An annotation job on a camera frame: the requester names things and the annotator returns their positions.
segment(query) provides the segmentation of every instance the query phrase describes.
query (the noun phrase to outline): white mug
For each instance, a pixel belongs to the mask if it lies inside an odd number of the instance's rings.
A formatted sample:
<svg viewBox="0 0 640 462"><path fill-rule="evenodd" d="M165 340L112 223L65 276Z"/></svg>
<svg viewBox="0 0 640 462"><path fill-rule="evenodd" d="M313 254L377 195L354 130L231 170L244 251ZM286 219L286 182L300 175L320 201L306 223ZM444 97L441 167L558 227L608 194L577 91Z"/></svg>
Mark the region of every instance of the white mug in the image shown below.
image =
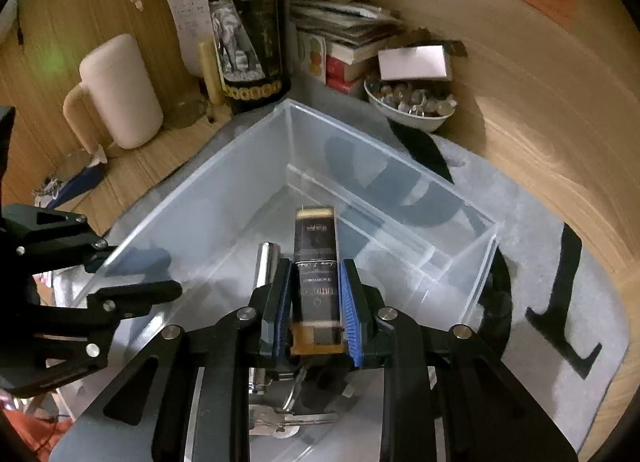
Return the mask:
<svg viewBox="0 0 640 462"><path fill-rule="evenodd" d="M95 153L98 143L83 130L88 113L79 101L85 94L120 148L139 147L156 135L162 109L133 36L111 38L87 54L79 70L81 82L66 95L62 112L88 153Z"/></svg>

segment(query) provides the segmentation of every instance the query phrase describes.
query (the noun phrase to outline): stack of books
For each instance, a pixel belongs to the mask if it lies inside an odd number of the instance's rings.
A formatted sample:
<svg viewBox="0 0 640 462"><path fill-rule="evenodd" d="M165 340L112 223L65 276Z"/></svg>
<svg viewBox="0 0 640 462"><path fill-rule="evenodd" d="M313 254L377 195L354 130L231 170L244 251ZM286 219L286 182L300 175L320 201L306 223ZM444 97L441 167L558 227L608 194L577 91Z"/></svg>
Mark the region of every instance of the stack of books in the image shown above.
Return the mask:
<svg viewBox="0 0 640 462"><path fill-rule="evenodd" d="M299 31L324 38L326 84L348 96L364 98L364 77L377 65L378 51L404 33L398 13L362 2L291 0Z"/></svg>

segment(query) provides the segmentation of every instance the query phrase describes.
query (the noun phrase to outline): white bowl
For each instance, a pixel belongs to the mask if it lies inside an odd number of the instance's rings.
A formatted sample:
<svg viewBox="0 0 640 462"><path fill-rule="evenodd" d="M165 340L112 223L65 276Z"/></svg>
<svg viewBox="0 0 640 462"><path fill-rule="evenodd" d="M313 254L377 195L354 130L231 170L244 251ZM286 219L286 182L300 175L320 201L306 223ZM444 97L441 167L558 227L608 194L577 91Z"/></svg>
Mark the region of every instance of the white bowl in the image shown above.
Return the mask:
<svg viewBox="0 0 640 462"><path fill-rule="evenodd" d="M389 119L393 119L393 121L397 121L401 125L405 125L411 128L417 128L418 130L422 130L423 132L428 133L435 131L444 123L444 121L451 117L414 116L413 114L400 112L397 108L389 107L378 98L373 96L373 94L369 91L369 87L367 86L366 81L364 82L364 90L366 90L367 96L369 96L369 103L380 110L380 112L382 112L386 117L388 117Z"/></svg>

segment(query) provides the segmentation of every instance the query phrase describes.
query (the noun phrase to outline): wooden wall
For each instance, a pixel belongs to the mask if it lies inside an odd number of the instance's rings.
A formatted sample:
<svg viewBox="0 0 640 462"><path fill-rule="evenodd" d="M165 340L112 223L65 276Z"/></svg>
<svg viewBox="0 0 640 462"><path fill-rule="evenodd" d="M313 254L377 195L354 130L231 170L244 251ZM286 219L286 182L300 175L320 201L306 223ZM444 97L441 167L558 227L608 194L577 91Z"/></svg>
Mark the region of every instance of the wooden wall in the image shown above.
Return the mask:
<svg viewBox="0 0 640 462"><path fill-rule="evenodd" d="M137 38L163 109L193 88L166 0L143 2L139 12L129 0L20 0L24 46L15 25L0 44L0 104L17 107L2 203L32 203L31 190L80 147L62 102L79 81L80 61L99 44L120 33ZM105 141L106 129L94 120L92 131Z"/></svg>
<svg viewBox="0 0 640 462"><path fill-rule="evenodd" d="M568 222L622 294L632 340L580 457L640 382L640 33L620 0L578 0L565 30L519 0L377 0L463 40L443 134Z"/></svg>

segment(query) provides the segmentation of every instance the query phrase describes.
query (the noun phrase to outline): bowl of marbles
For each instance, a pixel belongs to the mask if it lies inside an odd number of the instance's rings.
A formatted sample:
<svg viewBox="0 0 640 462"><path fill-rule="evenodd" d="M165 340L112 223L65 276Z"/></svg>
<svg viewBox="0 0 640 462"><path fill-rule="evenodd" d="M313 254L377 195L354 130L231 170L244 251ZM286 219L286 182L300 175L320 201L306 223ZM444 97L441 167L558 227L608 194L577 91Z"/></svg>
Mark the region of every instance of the bowl of marbles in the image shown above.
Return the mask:
<svg viewBox="0 0 640 462"><path fill-rule="evenodd" d="M369 103L402 125L433 132L453 115L458 104L442 81L381 81L371 74L364 82Z"/></svg>

